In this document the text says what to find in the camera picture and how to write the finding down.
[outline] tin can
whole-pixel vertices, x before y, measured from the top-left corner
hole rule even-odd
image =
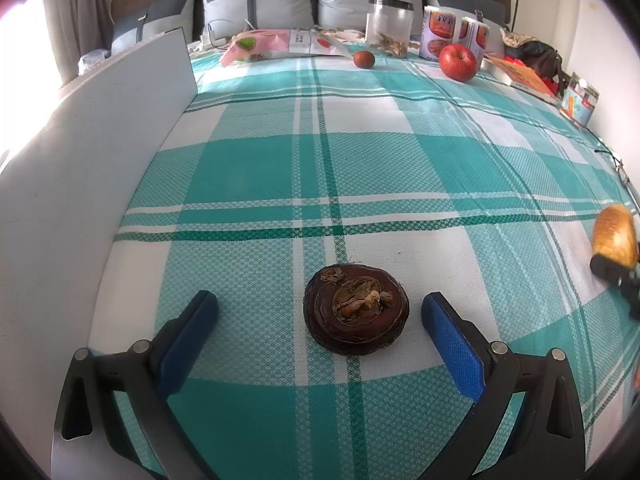
[[[466,46],[476,58],[476,72],[482,64],[486,40],[489,38],[489,25],[471,18],[462,18],[458,43]]]
[[[571,75],[569,86],[564,90],[560,113],[586,127],[598,103],[600,93],[577,73]]]
[[[424,7],[420,57],[437,61],[440,51],[453,42],[455,28],[456,15],[453,12],[447,12],[438,7]]]

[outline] onion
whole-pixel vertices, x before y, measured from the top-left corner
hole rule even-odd
[[[622,204],[614,204],[601,211],[593,226],[593,252],[609,260],[635,269],[638,263],[638,240],[634,218]]]

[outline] jar lid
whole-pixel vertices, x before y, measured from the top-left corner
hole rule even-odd
[[[414,4],[402,0],[369,0],[370,4],[395,7],[396,9],[414,10]]]

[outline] curtain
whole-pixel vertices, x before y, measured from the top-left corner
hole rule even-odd
[[[56,64],[65,85],[78,76],[80,57],[111,48],[110,0],[43,0]]]

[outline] small brown fruit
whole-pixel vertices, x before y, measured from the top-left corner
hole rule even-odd
[[[610,205],[600,212],[591,237],[593,252],[634,269],[638,263],[638,240],[634,218],[622,204]]]
[[[358,68],[371,68],[376,63],[376,57],[368,50],[361,50],[353,54],[353,63]]]

